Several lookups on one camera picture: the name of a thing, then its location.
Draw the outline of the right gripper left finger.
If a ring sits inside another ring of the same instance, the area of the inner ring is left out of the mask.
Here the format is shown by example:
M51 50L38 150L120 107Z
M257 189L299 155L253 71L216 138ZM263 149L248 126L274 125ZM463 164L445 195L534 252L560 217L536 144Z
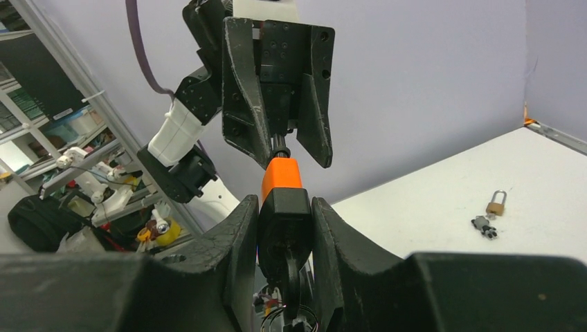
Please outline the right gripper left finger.
M258 198L168 259L1 256L2 331L248 331Z

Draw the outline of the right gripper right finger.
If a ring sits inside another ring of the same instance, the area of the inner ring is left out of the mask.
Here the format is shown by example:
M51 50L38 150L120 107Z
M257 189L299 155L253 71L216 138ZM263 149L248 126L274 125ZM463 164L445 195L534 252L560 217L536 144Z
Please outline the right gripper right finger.
M565 257L402 259L311 203L320 331L585 331L586 266Z

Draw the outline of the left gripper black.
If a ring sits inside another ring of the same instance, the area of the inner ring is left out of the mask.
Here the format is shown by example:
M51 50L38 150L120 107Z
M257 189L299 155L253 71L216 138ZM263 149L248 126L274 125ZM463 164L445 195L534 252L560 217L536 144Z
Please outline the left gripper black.
M262 169L275 134L296 139L323 168L332 165L329 90L333 28L227 17L222 43L222 134Z

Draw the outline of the orange padlock keys black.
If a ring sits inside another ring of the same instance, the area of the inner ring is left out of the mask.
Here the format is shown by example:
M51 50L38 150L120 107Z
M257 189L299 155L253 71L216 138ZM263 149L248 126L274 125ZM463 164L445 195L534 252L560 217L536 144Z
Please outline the orange padlock keys black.
M261 331L317 331L318 318L303 299L305 286L300 273L305 265L290 249L286 249L283 262L285 273L273 290L279 292L279 298L268 293L258 295L266 299L265 313L260 323Z

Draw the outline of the orange padlock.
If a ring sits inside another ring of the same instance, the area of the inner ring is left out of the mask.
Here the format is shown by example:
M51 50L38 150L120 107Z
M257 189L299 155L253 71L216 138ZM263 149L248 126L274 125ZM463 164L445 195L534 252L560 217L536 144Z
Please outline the orange padlock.
M303 267L313 247L309 195L283 134L273 136L261 194L258 263L268 282L278 284Z

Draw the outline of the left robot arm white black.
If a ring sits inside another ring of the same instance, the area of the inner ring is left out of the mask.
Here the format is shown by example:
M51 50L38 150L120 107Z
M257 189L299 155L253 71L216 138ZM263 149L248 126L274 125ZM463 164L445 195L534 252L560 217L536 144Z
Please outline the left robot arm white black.
M125 7L141 71L151 89L171 101L161 128L138 151L167 197L195 202L216 222L236 207L237 199L198 145L216 117L224 140L279 184L285 180L277 166L291 162L289 133L321 167L331 166L332 27L302 23L294 1L190 1L182 17L202 65L172 90L151 70L137 2Z

